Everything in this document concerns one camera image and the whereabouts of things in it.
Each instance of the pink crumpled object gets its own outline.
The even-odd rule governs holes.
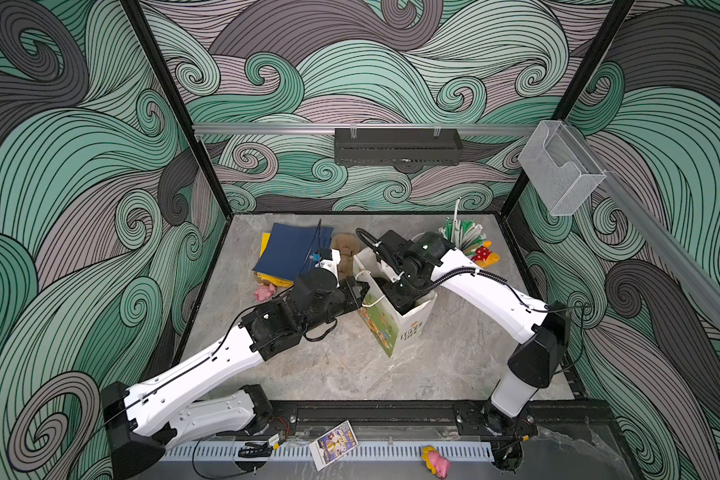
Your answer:
[[[434,450],[429,453],[429,461],[434,467],[434,470],[438,473],[438,478],[445,478],[448,476],[448,470],[451,469],[450,460],[443,458],[437,450]]]
[[[275,292],[277,292],[277,287],[270,283],[269,285],[259,285],[259,288],[253,294],[256,295],[259,302],[264,302],[272,298]]]

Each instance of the wall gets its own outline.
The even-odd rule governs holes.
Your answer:
[[[628,19],[570,116],[720,286],[720,2]],[[602,190],[511,217],[548,299],[576,314],[576,370],[610,402],[647,478],[720,478],[720,331]]]
[[[110,475],[224,219],[117,0],[0,0],[0,480]]]
[[[536,124],[551,116],[610,8],[539,0],[141,4],[195,122],[293,123]],[[241,211],[443,211],[458,197],[466,210],[497,210],[519,175],[524,142],[466,138],[467,163],[417,170],[337,167],[331,137],[204,140]]]

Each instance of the pink toy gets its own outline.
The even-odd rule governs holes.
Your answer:
[[[451,461],[440,456],[437,450],[432,447],[424,447],[422,449],[422,457],[427,463],[427,468],[432,470],[432,473],[437,475],[438,478],[443,480],[448,476],[448,470],[451,469]]]
[[[276,291],[277,287],[269,283],[269,285],[259,285],[259,288],[257,288],[253,294],[256,295],[256,299],[259,302],[264,302],[272,298],[272,295],[274,295]]]

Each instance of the navy blue paper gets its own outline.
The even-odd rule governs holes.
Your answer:
[[[307,255],[311,257],[318,248],[331,245],[333,227],[320,226],[319,235],[316,230],[316,226],[272,225],[264,254],[253,271],[293,282],[314,266],[312,258],[305,261]]]

